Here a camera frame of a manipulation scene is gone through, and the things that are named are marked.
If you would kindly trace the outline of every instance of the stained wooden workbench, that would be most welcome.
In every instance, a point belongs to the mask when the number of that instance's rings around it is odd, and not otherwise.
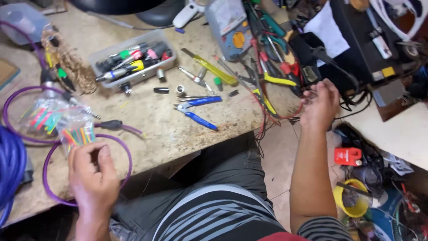
[[[95,51],[144,33],[86,15],[73,6],[68,12],[49,18],[59,28],[67,42],[77,48],[78,54],[84,60]],[[124,16],[119,19],[144,26],[134,16]],[[201,66],[179,49],[187,48],[211,63],[215,63],[213,54],[221,55],[209,26],[202,26],[204,21],[205,18],[202,18],[188,24],[185,34],[177,33],[172,28],[164,30],[178,53],[175,65],[181,65],[193,73],[198,73]],[[12,92],[25,86],[39,84],[40,67],[30,52],[18,49],[3,34],[0,36],[1,56],[8,58],[21,68],[21,73],[0,92],[0,104],[3,106],[6,98]],[[247,75],[239,64],[231,63],[230,66],[240,74]],[[129,97],[123,93],[110,94],[103,90],[81,97],[92,107],[93,111],[102,116],[102,120],[120,119],[127,125],[141,129],[146,134],[147,137],[142,139],[124,131],[96,130],[97,133],[118,136],[126,142],[134,161],[132,174],[152,169],[261,126],[260,107],[242,86],[224,86],[224,91],[219,92],[213,83],[214,76],[210,72],[207,73],[205,80],[218,94],[221,94],[223,101],[192,107],[192,110],[217,125],[219,131],[215,132],[197,124],[179,111],[173,110],[172,104],[176,101],[174,92],[167,95],[156,94],[153,93],[153,88],[163,86],[174,89],[177,85],[182,84],[186,87],[186,92],[191,95],[206,95],[208,92],[187,79],[178,69],[166,71],[166,78],[168,82],[165,84],[160,84],[159,80],[154,77],[133,86],[132,94]],[[236,88],[239,89],[240,94],[232,98],[228,97],[227,93]],[[299,99],[288,88],[267,84],[267,92],[272,104],[280,114],[288,115],[298,108]],[[35,93],[28,94],[13,102],[9,112],[12,123],[18,123],[20,115],[31,105],[36,96]],[[124,178],[128,170],[125,151],[116,143],[112,143],[111,148],[119,176]],[[23,187],[16,195],[7,224],[45,211],[56,204],[48,198],[42,185],[42,167],[49,149],[50,147],[47,146],[27,146],[35,169],[34,181],[31,185]],[[48,170],[48,182],[52,191],[60,197],[71,198],[67,181],[67,160],[62,149],[59,148],[53,154]]]

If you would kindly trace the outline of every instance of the multimeter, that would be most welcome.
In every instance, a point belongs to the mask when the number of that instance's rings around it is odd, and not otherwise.
[[[241,0],[213,0],[204,14],[227,61],[238,59],[251,47],[253,35]]]

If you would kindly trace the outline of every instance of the hand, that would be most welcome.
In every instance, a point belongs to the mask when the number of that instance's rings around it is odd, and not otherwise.
[[[79,207],[76,240],[103,240],[120,187],[109,146],[93,142],[73,148],[68,156],[68,181]]]
[[[305,107],[300,117],[302,129],[326,132],[339,111],[339,91],[328,79],[312,85],[311,89],[303,93],[305,98],[301,100]]]

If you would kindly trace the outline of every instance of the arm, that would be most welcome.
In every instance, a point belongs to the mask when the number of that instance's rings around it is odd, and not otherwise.
[[[92,164],[97,154],[99,172]],[[108,226],[119,196],[119,179],[108,145],[94,142],[73,148],[68,157],[68,181],[79,207],[76,240],[109,241]]]
[[[337,217],[328,171],[326,132],[339,110],[339,93],[327,79],[311,88],[318,96],[302,100],[305,112],[300,117],[302,130],[291,177],[290,224],[294,234],[314,217]],[[310,91],[303,94],[307,98],[314,95]]]

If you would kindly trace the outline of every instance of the tile floor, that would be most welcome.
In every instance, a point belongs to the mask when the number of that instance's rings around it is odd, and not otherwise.
[[[266,173],[265,183],[268,198],[273,202],[273,209],[278,221],[290,231],[290,183],[300,138],[300,123],[291,125],[284,122],[281,127],[272,127],[266,132],[261,146],[265,154],[262,160]],[[332,187],[337,181],[344,180],[344,172],[334,163],[334,148],[340,146],[341,139],[333,132],[327,133],[327,151]]]

